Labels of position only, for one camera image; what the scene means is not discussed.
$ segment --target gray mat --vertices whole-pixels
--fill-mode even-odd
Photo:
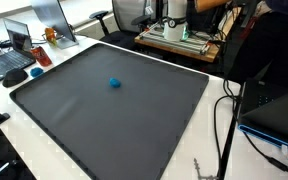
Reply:
[[[206,75],[97,44],[10,95],[92,178],[151,180],[207,83]]]

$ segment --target black chair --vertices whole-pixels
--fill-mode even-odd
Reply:
[[[125,1],[112,0],[114,17],[120,31],[108,32],[103,21],[103,17],[108,11],[99,11],[90,15],[90,19],[100,21],[105,36],[100,41],[123,47],[130,50],[136,50],[137,45],[134,38],[150,22],[150,15],[145,15],[146,1]]]

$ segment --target computer mouse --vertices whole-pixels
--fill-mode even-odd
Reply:
[[[14,86],[24,81],[27,77],[28,75],[23,69],[12,69],[5,74],[3,86]]]

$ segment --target orange object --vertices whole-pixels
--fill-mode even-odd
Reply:
[[[32,47],[31,53],[41,66],[45,67],[52,64],[51,59],[48,57],[48,55],[45,53],[44,49],[41,46]]]
[[[55,37],[55,31],[53,28],[45,28],[45,36],[48,42],[56,46],[56,37]]]

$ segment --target white table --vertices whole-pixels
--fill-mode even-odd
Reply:
[[[47,44],[43,47],[53,61],[52,67],[54,67],[98,41],[82,38],[79,43],[78,46],[65,50],[50,48]],[[26,68],[26,71],[29,72],[34,67],[39,67],[39,65],[30,66]],[[7,112],[11,116],[9,120],[0,125],[0,128],[37,179],[89,179],[89,176],[10,99],[11,91],[31,79],[29,77],[21,84],[11,88],[4,88],[0,83],[0,112]],[[194,158],[200,165],[202,175],[214,176],[217,174],[218,160],[213,131],[213,108],[216,100],[225,95],[222,83],[222,79],[210,76],[207,88],[162,179],[196,180]],[[237,94],[240,86],[236,83],[230,83],[230,85],[233,92]],[[224,99],[219,103],[217,118],[219,142],[221,151],[223,151],[232,119],[232,101],[230,99]]]
[[[288,155],[260,139],[249,136],[256,147],[265,155],[274,157],[288,166]],[[288,173],[271,165],[248,142],[244,134],[235,129],[225,180],[288,180]]]

